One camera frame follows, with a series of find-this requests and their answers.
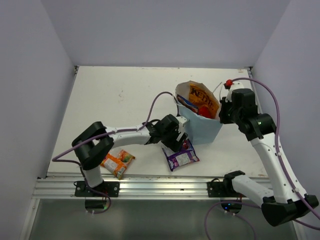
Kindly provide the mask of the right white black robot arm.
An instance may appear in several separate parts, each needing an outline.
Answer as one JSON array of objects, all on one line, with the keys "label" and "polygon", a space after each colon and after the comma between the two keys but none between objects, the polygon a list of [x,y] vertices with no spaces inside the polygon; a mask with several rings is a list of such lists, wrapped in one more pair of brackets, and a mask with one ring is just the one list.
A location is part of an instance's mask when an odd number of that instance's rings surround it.
[{"label": "right white black robot arm", "polygon": [[259,113],[255,93],[249,88],[231,87],[220,101],[219,118],[223,124],[236,124],[260,157],[272,189],[250,179],[238,170],[223,179],[227,196],[237,193],[258,205],[266,221],[273,227],[308,214],[319,205],[315,195],[302,187],[282,149],[276,146],[277,127],[270,115]]}]

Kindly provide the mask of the light blue paper bag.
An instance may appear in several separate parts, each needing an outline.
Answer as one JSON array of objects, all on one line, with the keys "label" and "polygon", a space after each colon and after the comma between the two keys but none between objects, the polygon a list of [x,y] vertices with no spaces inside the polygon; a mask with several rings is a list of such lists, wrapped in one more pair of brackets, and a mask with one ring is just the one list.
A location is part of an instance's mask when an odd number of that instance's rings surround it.
[{"label": "light blue paper bag", "polygon": [[184,107],[178,102],[177,95],[181,95],[189,100],[190,84],[204,85],[203,83],[195,81],[182,82],[176,86],[173,94],[173,99],[177,105],[179,115],[188,119],[188,123],[184,127],[185,132],[188,134],[188,138],[193,145],[212,143],[222,128],[222,124],[220,123],[219,119],[219,112],[221,109],[220,103],[219,109],[215,115],[215,118],[213,119],[200,116],[192,112],[190,109]]}]

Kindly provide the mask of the red gummy candy bag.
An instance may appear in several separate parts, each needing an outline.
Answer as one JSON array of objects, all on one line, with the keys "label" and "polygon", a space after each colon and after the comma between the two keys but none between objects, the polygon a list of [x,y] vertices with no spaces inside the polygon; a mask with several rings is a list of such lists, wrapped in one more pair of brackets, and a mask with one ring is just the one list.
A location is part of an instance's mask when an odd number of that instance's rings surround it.
[{"label": "red gummy candy bag", "polygon": [[214,117],[212,117],[212,114],[211,114],[209,108],[206,107],[205,105],[203,105],[203,106],[198,108],[197,114],[199,116],[202,116],[202,117],[205,117],[205,118],[208,118],[208,119],[213,119],[214,118]]}]

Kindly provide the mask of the yellow Kettle chips bag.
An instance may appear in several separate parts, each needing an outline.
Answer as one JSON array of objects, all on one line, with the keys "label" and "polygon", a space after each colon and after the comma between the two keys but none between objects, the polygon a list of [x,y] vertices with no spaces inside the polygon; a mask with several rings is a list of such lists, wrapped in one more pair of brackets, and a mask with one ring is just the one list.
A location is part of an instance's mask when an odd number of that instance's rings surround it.
[{"label": "yellow Kettle chips bag", "polygon": [[210,112],[210,115],[215,118],[220,104],[213,93],[204,85],[190,84],[188,100],[195,106],[200,108],[205,107]]}]

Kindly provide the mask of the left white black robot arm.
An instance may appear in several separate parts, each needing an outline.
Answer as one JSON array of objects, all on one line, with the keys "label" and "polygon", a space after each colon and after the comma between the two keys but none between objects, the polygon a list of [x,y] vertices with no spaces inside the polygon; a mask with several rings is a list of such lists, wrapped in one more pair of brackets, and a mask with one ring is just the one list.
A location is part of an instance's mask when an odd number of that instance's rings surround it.
[{"label": "left white black robot arm", "polygon": [[178,152],[188,137],[183,133],[187,122],[183,116],[168,114],[155,123],[145,122],[130,128],[106,127],[100,121],[91,124],[71,143],[87,182],[87,192],[95,197],[103,193],[104,180],[99,165],[111,149],[162,143]]}]

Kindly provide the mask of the orange snack packet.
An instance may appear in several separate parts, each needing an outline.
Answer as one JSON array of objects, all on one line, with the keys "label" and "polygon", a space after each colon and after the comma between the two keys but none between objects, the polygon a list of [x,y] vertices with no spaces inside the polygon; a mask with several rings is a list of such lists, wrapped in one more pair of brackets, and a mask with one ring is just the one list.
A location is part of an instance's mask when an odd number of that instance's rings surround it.
[{"label": "orange snack packet", "polygon": [[129,165],[136,157],[125,151],[124,149],[117,147],[112,148],[103,161],[100,163],[101,167],[107,169],[118,180],[121,180],[127,171]]}]

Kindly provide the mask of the blue Burts chips bag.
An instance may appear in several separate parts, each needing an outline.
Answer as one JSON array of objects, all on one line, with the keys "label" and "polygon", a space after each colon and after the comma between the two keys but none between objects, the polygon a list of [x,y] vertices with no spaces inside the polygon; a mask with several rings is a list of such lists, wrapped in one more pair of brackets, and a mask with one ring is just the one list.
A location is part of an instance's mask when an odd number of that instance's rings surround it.
[{"label": "blue Burts chips bag", "polygon": [[199,109],[195,104],[193,104],[192,102],[190,102],[189,100],[187,100],[186,98],[184,98],[183,96],[181,96],[179,94],[176,97],[177,97],[177,100],[180,104],[182,104],[184,107],[188,108],[189,110],[191,110],[195,114],[198,114]]}]

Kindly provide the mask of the purple snack packet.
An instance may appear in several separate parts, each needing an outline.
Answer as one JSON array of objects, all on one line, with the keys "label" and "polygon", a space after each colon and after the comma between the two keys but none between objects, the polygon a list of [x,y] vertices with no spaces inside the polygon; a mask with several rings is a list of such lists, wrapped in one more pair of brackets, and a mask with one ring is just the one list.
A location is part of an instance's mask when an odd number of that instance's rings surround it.
[{"label": "purple snack packet", "polygon": [[177,168],[200,161],[189,139],[184,141],[182,148],[178,152],[174,152],[164,145],[161,147],[161,149],[171,172]]}]

